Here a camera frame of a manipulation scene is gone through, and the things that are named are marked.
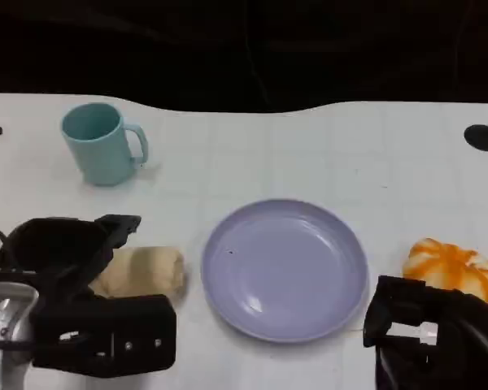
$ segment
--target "toy pumpkin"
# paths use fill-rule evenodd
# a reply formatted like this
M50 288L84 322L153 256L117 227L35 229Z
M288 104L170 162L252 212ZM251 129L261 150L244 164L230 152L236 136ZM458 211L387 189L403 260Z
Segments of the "toy pumpkin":
M455 288L488 303L488 259L475 250L425 238L412 247L403 277L435 288Z

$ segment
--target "tabletop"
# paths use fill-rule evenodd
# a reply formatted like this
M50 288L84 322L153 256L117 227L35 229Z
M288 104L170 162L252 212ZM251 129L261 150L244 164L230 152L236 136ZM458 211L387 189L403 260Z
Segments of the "tabletop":
M131 180L113 188L83 183L59 125L85 102L109 102L145 130L150 161ZM288 197L323 206L351 226L368 257L371 293L378 275L400 275L423 237L488 257L488 153L466 143L472 124L488 124L488 105L347 102L258 115L0 94L1 230L34 217L140 215L127 245L174 245L189 274L170 370L91 379L31 368L27 390L374 389L373 350L363 349L358 331L364 309L344 332L308 344L253 340L210 310L199 274L203 243L239 206Z

